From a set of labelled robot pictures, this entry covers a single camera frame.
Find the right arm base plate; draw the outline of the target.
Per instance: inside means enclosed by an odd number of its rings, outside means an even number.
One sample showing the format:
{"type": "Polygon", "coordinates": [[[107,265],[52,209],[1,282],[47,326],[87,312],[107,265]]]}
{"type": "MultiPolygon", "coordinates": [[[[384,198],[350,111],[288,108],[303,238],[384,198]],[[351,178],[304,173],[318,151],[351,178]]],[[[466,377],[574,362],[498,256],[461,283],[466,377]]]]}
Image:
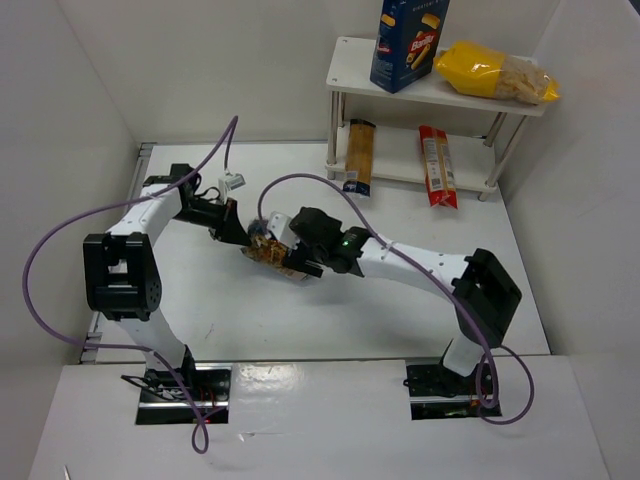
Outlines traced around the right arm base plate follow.
{"type": "Polygon", "coordinates": [[[408,390],[413,420],[444,420],[458,418],[501,417],[499,404],[485,409],[480,398],[492,401],[494,388],[489,366],[481,373],[481,388],[476,389],[476,369],[467,377],[446,369],[439,363],[408,362],[403,381],[408,390]]]}

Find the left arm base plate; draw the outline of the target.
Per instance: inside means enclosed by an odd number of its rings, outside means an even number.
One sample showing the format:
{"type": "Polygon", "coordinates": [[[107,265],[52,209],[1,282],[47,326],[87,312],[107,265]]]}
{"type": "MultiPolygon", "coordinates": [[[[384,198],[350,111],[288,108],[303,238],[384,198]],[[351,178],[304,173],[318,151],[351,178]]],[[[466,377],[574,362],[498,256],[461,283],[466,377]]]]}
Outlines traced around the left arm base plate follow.
{"type": "MultiPolygon", "coordinates": [[[[206,424],[226,424],[229,417],[232,365],[197,363],[187,386],[206,424]]],[[[139,389],[136,425],[194,424],[196,416],[170,374],[147,370],[143,376],[121,378],[139,389]]]]}

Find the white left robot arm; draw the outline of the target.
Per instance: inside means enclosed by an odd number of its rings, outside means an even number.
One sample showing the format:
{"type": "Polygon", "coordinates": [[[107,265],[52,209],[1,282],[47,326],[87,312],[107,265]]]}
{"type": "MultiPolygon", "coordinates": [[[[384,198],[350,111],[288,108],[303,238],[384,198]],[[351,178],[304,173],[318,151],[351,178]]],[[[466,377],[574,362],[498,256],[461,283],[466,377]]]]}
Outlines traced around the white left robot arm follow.
{"type": "Polygon", "coordinates": [[[198,387],[195,360],[165,319],[160,303],[162,282],[153,246],[172,220],[206,228],[221,242],[249,246],[237,201],[220,194],[206,199],[197,192],[201,176],[187,164],[173,164],[167,175],[148,177],[142,201],[102,234],[83,242],[87,302],[127,332],[144,349],[147,381],[153,386],[177,388],[175,372],[186,388],[198,387]]]}

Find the tricolor fusilli pasta bag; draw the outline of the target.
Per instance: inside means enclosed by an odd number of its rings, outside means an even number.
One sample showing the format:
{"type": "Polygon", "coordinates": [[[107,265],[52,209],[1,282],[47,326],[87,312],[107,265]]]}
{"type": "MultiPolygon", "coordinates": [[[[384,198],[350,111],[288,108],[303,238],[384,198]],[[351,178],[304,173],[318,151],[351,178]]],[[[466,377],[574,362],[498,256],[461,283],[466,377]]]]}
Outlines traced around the tricolor fusilli pasta bag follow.
{"type": "Polygon", "coordinates": [[[249,223],[248,235],[251,245],[241,248],[241,252],[245,257],[269,267],[289,280],[303,281],[308,278],[307,274],[284,265],[284,261],[291,253],[291,249],[274,238],[265,236],[262,222],[258,218],[254,218],[249,223]]]}

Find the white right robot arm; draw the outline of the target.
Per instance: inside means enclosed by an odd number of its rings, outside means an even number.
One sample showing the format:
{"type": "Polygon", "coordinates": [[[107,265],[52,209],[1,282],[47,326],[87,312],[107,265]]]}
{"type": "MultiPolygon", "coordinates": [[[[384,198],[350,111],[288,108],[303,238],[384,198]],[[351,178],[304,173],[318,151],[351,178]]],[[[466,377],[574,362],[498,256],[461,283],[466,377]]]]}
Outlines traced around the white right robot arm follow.
{"type": "Polygon", "coordinates": [[[471,376],[486,349],[502,345],[522,292],[497,257],[478,248],[471,255],[444,254],[391,241],[342,222],[317,208],[294,217],[273,213],[268,231],[314,268],[391,280],[452,303],[459,333],[441,357],[442,368],[471,376]]]}

